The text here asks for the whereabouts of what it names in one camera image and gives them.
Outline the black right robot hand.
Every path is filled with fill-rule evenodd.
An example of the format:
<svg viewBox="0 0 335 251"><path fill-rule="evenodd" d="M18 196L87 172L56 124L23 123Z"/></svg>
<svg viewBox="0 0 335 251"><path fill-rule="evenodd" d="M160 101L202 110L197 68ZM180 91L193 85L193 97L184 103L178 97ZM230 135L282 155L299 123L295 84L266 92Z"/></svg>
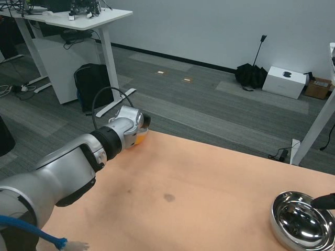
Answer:
<svg viewBox="0 0 335 251"><path fill-rule="evenodd" d="M321 210L334 210L335 209L335 194L331 193L311 201L311 206L315 209Z"/></svg>

